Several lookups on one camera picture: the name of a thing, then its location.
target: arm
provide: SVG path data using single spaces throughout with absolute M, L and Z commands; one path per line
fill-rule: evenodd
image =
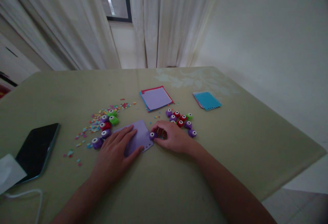
M 176 124 L 158 121 L 151 132 L 167 134 L 167 139 L 154 139 L 160 146 L 190 155 L 210 185 L 214 197 L 231 223 L 276 223 L 256 197 L 199 143 Z
M 124 174 L 143 150 L 143 146 L 141 146 L 129 157 L 124 157 L 126 145 L 137 132 L 132 128 L 133 126 L 125 128 L 106 139 L 99 151 L 90 177 L 56 215 L 52 224 L 81 223 L 90 214 L 102 195 Z

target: window frame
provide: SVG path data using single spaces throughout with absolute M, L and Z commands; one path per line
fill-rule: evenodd
M 122 17 L 114 17 L 114 16 L 106 16 L 108 21 L 116 21 L 116 22 L 129 22 L 132 23 L 132 15 L 131 15 L 131 5 L 130 0 L 125 0 L 126 10 L 128 18 Z

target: left hand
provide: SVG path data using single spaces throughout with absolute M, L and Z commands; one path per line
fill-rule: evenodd
M 112 134 L 105 140 L 99 151 L 89 180 L 95 181 L 104 190 L 122 177 L 144 148 L 140 146 L 129 157 L 124 157 L 127 144 L 137 132 L 136 129 L 132 129 L 133 125 Z

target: paper with punched edge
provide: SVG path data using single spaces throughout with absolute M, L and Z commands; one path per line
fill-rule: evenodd
M 144 151 L 148 150 L 151 146 L 154 145 L 154 143 L 149 139 L 149 131 L 144 123 L 143 120 L 136 121 L 135 123 L 132 123 L 130 125 L 133 125 L 133 129 L 137 129 L 137 133 L 132 137 L 130 142 L 127 144 L 125 151 L 124 151 L 124 156 L 128 157 L 131 155 L 136 148 L 139 146 L 143 145 L 144 146 Z
M 150 110 L 161 108 L 172 102 L 164 88 L 147 91 L 141 96 Z
M 26 177 L 27 174 L 11 154 L 0 159 L 0 194 Z

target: hand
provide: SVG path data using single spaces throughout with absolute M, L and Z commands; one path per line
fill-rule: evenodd
M 167 133 L 167 139 L 164 140 L 159 138 L 163 131 Z M 154 139 L 154 142 L 177 153 L 190 154 L 192 149 L 199 146 L 195 140 L 173 122 L 160 120 L 156 122 L 150 132 L 157 132 L 158 138 Z
M 90 180 L 95 181 L 96 185 L 103 187 L 104 190 L 122 177 L 144 148 L 140 146 L 129 157 L 124 157 L 123 153 L 127 144 L 137 132 L 136 129 L 132 129 L 133 125 L 112 134 L 105 140 L 99 151 Z

